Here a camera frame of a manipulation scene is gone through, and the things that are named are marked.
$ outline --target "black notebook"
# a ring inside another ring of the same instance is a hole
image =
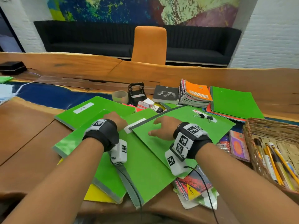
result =
[[[152,100],[158,103],[178,104],[178,88],[157,85]]]

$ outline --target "colorful painting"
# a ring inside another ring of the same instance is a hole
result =
[[[231,27],[240,0],[49,0],[54,20]]]

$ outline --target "tape roll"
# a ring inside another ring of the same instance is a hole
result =
[[[117,103],[125,103],[129,102],[128,92],[123,90],[118,90],[112,93],[112,100]]]

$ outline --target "orange notebook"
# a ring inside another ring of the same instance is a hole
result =
[[[207,101],[213,100],[207,86],[205,85],[193,84],[186,80],[186,92],[200,99],[204,99]]]

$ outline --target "brick wall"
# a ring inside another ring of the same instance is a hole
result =
[[[258,0],[230,67],[299,68],[299,0]]]
[[[52,19],[47,0],[0,0],[0,6],[25,52],[46,52],[33,21]]]

